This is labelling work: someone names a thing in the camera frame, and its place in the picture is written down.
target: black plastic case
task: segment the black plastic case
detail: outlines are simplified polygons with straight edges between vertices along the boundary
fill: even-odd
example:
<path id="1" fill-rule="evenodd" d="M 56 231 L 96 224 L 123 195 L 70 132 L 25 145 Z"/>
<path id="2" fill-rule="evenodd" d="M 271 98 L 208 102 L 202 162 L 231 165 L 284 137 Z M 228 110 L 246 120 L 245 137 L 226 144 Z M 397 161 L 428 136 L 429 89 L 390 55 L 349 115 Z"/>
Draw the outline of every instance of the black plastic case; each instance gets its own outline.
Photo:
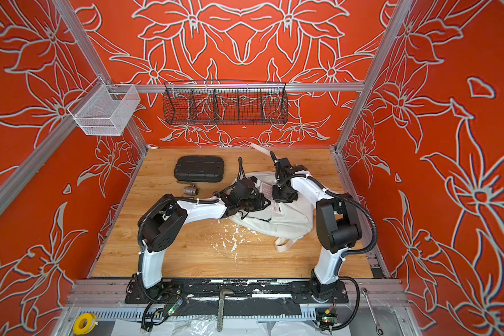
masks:
<path id="1" fill-rule="evenodd" d="M 200 155 L 181 157 L 177 160 L 174 176 L 185 182 L 220 182 L 224 176 L 224 160 Z"/>

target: floral wallpaper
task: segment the floral wallpaper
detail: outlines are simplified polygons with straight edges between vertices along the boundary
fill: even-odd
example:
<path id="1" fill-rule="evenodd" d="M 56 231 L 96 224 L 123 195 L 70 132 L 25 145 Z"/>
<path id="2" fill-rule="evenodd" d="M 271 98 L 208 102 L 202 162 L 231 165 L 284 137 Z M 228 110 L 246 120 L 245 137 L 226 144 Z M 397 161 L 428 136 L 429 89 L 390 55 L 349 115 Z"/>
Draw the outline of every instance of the floral wallpaper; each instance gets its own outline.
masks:
<path id="1" fill-rule="evenodd" d="M 0 1 L 0 185 L 95 76 L 47 0 Z M 87 276 L 141 159 L 78 128 L 0 217 L 0 335 L 49 335 Z"/>
<path id="2" fill-rule="evenodd" d="M 72 0 L 115 83 L 363 81 L 395 0 Z M 330 146 L 356 92 L 289 95 L 285 125 L 171 126 L 160 94 L 134 120 L 152 146 Z"/>
<path id="3" fill-rule="evenodd" d="M 0 185 L 94 79 L 50 0 L 0 1 Z"/>
<path id="4" fill-rule="evenodd" d="M 140 159 L 127 130 L 88 137 L 76 128 L 11 203 L 0 217 L 0 335 L 52 333 Z"/>
<path id="5" fill-rule="evenodd" d="M 413 3 L 343 158 L 424 335 L 504 335 L 504 0 Z"/>

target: wrench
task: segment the wrench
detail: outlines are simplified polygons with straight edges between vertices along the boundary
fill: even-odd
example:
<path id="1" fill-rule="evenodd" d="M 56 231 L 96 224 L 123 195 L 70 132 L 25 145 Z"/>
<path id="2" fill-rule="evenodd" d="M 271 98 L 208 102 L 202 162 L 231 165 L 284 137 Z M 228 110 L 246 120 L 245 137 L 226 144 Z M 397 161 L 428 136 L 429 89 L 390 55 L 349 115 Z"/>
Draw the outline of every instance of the wrench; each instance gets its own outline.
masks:
<path id="1" fill-rule="evenodd" d="M 371 307 L 370 298 L 368 297 L 368 290 L 366 288 L 363 288 L 362 293 L 364 294 L 364 297 L 366 298 L 366 301 L 368 302 L 368 307 L 370 308 L 371 317 L 374 318 L 375 331 L 377 331 L 377 334 L 379 336 L 383 336 L 383 333 L 384 333 L 383 329 L 381 328 L 379 321 L 377 321 L 377 317 L 375 316 L 374 309 Z"/>
<path id="2" fill-rule="evenodd" d="M 220 291 L 218 321 L 216 321 L 216 331 L 218 332 L 222 331 L 222 319 L 224 318 L 224 299 L 226 298 L 226 295 L 231 294 L 233 294 L 233 291 L 231 289 L 224 288 Z"/>

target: yellow tape roll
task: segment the yellow tape roll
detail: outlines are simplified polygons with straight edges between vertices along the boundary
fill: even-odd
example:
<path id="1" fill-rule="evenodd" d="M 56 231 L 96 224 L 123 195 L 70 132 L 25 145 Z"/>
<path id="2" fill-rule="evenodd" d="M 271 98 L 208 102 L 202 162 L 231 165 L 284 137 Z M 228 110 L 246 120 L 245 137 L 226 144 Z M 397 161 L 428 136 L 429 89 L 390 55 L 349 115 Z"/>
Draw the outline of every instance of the yellow tape roll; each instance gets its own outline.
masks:
<path id="1" fill-rule="evenodd" d="M 97 317 L 94 314 L 82 314 L 74 321 L 73 332 L 75 335 L 86 335 L 94 329 L 95 325 L 97 325 Z"/>

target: white wire basket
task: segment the white wire basket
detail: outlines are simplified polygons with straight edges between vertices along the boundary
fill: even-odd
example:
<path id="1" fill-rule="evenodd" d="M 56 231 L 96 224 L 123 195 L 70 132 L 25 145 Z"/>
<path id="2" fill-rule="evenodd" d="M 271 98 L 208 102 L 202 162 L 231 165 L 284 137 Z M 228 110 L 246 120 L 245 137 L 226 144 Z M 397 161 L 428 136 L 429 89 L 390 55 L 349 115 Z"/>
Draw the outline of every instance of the white wire basket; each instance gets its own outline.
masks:
<path id="1" fill-rule="evenodd" d="M 70 112 L 88 136 L 120 136 L 140 103 L 134 84 L 124 95 L 110 94 L 106 85 L 95 85 L 93 94 Z"/>

